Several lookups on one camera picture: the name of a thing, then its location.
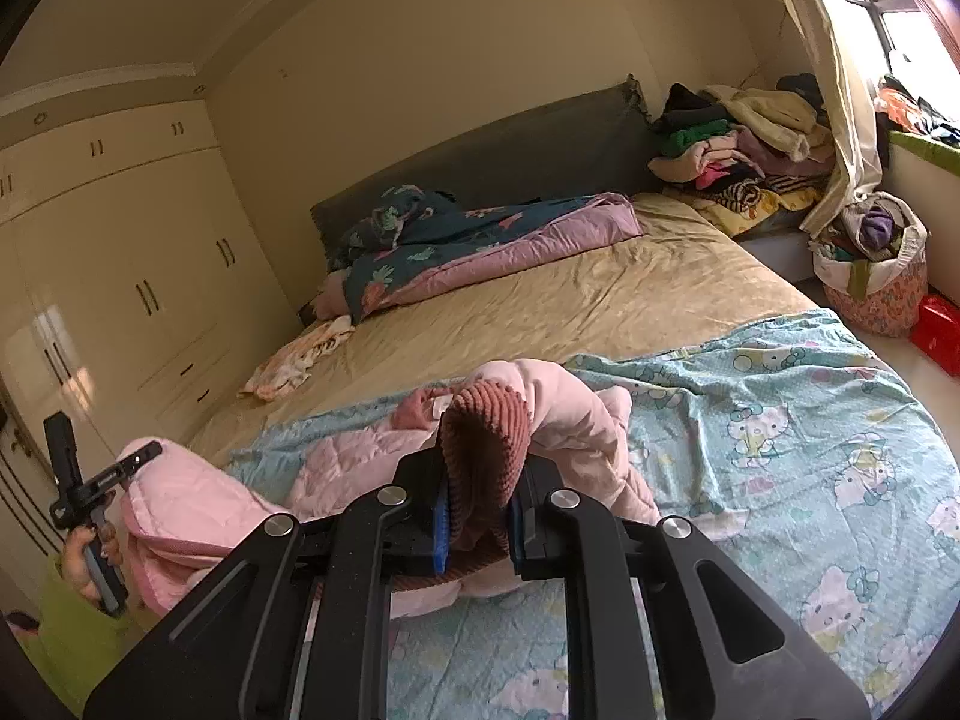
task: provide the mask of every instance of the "hello kitty blanket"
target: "hello kitty blanket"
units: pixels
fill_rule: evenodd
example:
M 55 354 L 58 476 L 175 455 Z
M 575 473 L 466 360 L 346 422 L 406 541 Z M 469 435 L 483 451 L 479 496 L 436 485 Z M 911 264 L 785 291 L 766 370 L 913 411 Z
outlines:
M 960 474 L 904 381 L 825 309 L 640 360 L 581 355 L 566 368 L 592 389 L 630 391 L 630 463 L 661 513 L 714 538 L 879 717 L 960 602 Z M 282 493 L 299 437 L 356 428 L 397 402 L 284 426 L 230 472 Z M 388 717 L 562 718 L 565 642 L 560 581 L 401 620 Z

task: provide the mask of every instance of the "beige bed sheet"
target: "beige bed sheet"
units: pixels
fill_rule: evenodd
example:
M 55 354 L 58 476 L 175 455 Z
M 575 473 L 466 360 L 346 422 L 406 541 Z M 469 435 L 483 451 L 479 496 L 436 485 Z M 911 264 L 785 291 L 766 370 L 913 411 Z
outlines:
M 271 425 L 466 374 L 488 360 L 563 362 L 579 352 L 623 360 L 813 308 L 685 204 L 662 194 L 639 194 L 634 204 L 645 236 L 377 314 L 321 358 L 294 394 L 230 403 L 191 448 L 224 466 L 230 450 Z

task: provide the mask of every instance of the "floor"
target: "floor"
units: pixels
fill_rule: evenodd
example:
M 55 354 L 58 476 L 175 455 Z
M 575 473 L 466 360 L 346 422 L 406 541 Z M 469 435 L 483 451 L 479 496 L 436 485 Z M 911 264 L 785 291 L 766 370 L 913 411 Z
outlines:
M 814 303 L 827 306 L 823 285 L 817 279 L 800 282 L 797 289 Z M 856 327 L 853 333 L 901 375 L 913 394 L 933 415 L 947 438 L 954 458 L 960 460 L 960 377 L 950 377 L 907 338 L 875 336 Z

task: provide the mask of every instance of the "wardrobe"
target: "wardrobe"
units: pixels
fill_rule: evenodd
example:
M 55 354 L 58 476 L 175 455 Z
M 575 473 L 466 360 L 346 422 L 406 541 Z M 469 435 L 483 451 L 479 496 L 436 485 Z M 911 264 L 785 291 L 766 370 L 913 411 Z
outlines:
M 0 187 L 0 377 L 42 451 L 70 415 L 85 475 L 189 440 L 299 329 L 200 100 L 17 143 Z

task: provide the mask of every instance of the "bed headboard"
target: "bed headboard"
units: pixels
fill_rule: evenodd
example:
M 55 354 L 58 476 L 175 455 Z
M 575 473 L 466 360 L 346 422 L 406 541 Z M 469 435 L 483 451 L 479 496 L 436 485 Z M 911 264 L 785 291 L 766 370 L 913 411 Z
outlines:
M 647 169 L 657 154 L 640 86 L 628 76 L 427 148 L 318 202 L 310 215 L 330 256 L 344 230 L 392 186 L 450 191 L 467 209 L 600 191 L 630 196 L 661 187 Z

